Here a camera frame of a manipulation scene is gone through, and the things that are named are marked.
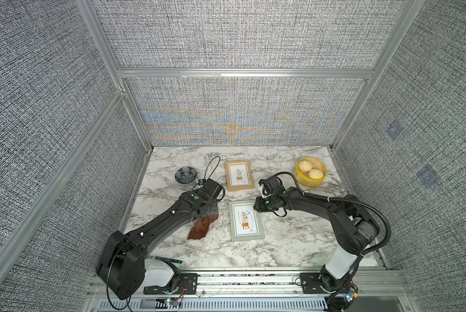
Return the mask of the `brown microfibre cloth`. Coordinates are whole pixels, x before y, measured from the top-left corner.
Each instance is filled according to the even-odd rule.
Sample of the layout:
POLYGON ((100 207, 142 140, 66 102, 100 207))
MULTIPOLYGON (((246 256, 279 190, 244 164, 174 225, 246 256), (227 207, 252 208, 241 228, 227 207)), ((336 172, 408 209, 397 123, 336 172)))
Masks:
POLYGON ((218 214, 211 214, 206 217, 198 219, 195 225, 190 230, 187 239, 188 240, 200 240, 207 236, 209 227, 219 218, 218 214))

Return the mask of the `grey green picture frame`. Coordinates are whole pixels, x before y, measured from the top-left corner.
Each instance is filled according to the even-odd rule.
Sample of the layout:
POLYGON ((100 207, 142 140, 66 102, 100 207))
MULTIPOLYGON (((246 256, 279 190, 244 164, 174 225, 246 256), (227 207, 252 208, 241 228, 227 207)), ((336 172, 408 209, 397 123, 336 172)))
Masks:
POLYGON ((230 201, 230 231, 232 241, 251 241, 265 238, 260 213, 254 200, 230 201))

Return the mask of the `light wood picture frame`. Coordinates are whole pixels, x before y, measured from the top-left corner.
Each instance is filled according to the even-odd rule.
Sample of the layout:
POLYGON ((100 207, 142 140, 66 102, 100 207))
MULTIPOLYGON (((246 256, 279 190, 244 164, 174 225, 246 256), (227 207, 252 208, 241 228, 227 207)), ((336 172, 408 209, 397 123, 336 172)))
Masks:
POLYGON ((228 191, 242 191, 254 188, 249 160, 226 161, 225 170, 228 191))

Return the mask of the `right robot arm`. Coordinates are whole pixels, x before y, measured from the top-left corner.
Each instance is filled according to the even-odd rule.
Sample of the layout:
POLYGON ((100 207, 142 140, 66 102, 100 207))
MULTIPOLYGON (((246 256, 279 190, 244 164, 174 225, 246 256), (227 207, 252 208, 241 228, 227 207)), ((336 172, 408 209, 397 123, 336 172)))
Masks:
POLYGON ((382 242, 371 245, 380 233, 380 227, 370 212, 378 211, 353 196, 324 197, 290 187, 271 195, 264 192, 263 196, 257 197, 254 209, 259 213, 276 213, 279 209, 285 213, 288 210, 303 211, 329 220, 338 246, 316 281, 320 291, 328 294, 335 295, 346 288, 362 258, 383 247, 390 238, 387 233, 382 242))

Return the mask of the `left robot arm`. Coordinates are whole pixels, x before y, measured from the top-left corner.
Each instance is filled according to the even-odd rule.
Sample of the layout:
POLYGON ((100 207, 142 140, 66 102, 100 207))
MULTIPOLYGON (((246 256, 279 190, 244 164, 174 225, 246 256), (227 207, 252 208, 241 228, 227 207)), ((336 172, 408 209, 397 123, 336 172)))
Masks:
POLYGON ((180 227, 205 217, 224 193, 222 188, 214 192, 187 191, 147 224, 126 234, 112 233, 101 253, 96 274, 118 299, 130 298, 143 283, 148 253, 180 227))

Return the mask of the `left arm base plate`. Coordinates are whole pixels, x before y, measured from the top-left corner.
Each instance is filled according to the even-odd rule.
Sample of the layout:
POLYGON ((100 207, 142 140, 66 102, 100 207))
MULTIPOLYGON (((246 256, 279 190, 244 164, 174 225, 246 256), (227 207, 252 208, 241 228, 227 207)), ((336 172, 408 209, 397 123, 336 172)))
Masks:
POLYGON ((170 282, 165 286, 147 286, 144 287, 143 293, 145 295, 171 295, 178 296, 195 295, 196 287, 198 285, 198 274, 175 274, 170 282))

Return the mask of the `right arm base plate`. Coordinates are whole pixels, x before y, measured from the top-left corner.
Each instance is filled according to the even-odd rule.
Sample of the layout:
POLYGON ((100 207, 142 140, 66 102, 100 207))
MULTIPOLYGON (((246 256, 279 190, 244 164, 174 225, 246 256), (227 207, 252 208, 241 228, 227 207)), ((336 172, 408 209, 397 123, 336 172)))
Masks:
POLYGON ((321 274, 318 272, 300 273, 300 284, 305 295, 326 294, 322 288, 321 274))

